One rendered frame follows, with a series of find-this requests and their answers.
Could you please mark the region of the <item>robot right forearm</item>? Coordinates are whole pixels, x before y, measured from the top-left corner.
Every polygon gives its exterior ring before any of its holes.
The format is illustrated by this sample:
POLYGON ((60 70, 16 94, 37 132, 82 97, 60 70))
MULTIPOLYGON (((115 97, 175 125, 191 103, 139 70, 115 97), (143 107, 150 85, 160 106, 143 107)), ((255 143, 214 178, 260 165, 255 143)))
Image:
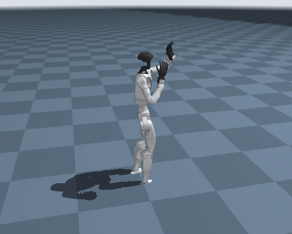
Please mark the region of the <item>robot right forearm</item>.
POLYGON ((159 83, 157 84, 157 88, 153 92, 152 97, 150 98, 151 103, 155 103, 159 98, 162 90, 164 89, 164 80, 160 79, 159 83))

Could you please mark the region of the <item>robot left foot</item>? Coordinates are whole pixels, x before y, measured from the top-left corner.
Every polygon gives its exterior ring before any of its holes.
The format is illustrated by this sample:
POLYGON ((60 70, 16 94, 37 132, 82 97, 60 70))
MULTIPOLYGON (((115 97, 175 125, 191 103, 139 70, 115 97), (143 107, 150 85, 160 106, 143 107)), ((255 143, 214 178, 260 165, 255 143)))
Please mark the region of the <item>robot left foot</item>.
POLYGON ((131 171, 130 173, 131 173, 131 174, 136 174, 136 173, 140 173, 140 172, 142 172, 142 169, 141 169, 141 168, 139 168, 137 172, 135 172, 135 171, 133 170, 133 171, 131 171))

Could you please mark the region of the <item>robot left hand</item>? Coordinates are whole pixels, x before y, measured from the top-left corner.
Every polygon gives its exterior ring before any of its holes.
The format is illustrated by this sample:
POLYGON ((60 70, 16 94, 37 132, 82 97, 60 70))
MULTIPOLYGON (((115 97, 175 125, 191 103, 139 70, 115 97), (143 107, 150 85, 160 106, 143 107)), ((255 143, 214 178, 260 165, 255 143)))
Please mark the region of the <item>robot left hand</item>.
POLYGON ((172 57, 174 56, 174 53, 172 52, 172 47, 171 47, 172 44, 173 42, 171 42, 166 48, 166 51, 167 51, 166 54, 168 55, 168 58, 170 60, 172 60, 172 57))

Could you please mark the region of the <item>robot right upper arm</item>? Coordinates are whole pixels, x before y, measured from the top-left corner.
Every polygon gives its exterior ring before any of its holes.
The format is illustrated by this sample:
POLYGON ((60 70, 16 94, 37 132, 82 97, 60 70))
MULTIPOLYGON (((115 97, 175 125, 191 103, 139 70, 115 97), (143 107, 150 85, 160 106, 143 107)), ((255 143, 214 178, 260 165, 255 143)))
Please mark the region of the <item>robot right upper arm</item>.
POLYGON ((149 104, 155 104, 155 103, 151 103, 150 102, 150 98, 152 96, 150 95, 150 89, 149 89, 149 87, 147 85, 146 79, 143 76, 140 76, 140 77, 137 78, 136 82, 137 82, 138 86, 140 87, 140 89, 142 90, 147 102, 149 104))

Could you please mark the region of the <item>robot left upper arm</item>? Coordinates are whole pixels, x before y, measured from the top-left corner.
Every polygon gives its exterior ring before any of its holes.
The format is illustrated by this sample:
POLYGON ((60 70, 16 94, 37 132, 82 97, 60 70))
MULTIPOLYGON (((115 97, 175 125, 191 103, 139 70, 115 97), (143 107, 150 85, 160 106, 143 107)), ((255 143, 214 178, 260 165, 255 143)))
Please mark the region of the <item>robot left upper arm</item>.
MULTIPOLYGON (((160 70, 160 66, 158 66, 158 69, 160 70)), ((169 67, 168 67, 168 69, 169 69, 169 67)), ((150 69, 147 69, 147 71, 149 71, 151 75, 158 73, 156 66, 152 67, 150 69)))

